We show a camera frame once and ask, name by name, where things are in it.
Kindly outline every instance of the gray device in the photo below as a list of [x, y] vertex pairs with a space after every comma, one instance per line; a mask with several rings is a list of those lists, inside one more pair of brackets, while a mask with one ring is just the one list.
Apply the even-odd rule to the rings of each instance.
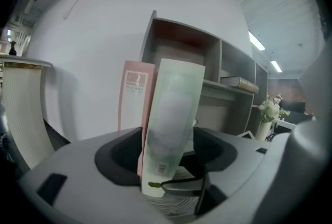
[[[331, 139], [324, 124], [302, 123], [272, 142], [195, 128], [193, 150], [180, 163], [195, 178], [160, 186], [173, 195], [199, 196], [194, 223], [280, 220], [328, 165]], [[71, 143], [19, 184], [54, 223], [171, 223], [140, 191], [141, 132], [128, 129]]]

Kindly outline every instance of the book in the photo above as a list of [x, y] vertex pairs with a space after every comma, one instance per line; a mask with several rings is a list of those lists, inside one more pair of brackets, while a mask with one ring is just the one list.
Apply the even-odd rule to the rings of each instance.
[[119, 98], [118, 131], [134, 127], [143, 129], [142, 153], [137, 166], [138, 176], [142, 175], [146, 130], [156, 79], [154, 64], [125, 61]]
[[162, 197], [188, 142], [205, 66], [161, 59], [143, 154], [142, 193]]
[[257, 93], [259, 90], [257, 85], [242, 77], [222, 77], [220, 83], [230, 87], [243, 89], [251, 93]]

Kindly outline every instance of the brick wall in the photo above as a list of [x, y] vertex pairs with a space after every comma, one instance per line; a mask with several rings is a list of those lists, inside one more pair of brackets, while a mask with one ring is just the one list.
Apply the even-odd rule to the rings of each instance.
[[[282, 98], [292, 102], [307, 102], [306, 95], [297, 79], [269, 79], [269, 98], [281, 93]], [[306, 105], [306, 113], [313, 114], [313, 111]]]

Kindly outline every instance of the white flower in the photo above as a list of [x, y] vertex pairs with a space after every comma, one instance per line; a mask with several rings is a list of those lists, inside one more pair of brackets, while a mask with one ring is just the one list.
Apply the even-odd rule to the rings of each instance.
[[279, 105], [278, 104], [273, 104], [273, 105], [269, 105], [269, 109], [266, 111], [266, 114], [271, 117], [271, 118], [275, 118], [276, 116], [279, 115]]
[[273, 101], [267, 101], [266, 105], [269, 106], [270, 108], [274, 107]]
[[289, 110], [280, 110], [280, 115], [290, 115], [291, 112]]
[[281, 99], [278, 97], [273, 98], [274, 103], [279, 104]]

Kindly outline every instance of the pink box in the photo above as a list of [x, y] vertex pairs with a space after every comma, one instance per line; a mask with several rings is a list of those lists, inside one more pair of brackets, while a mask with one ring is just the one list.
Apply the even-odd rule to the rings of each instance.
[[118, 130], [142, 127], [142, 153], [137, 174], [142, 175], [143, 150], [155, 91], [157, 73], [154, 64], [125, 61], [120, 89]]

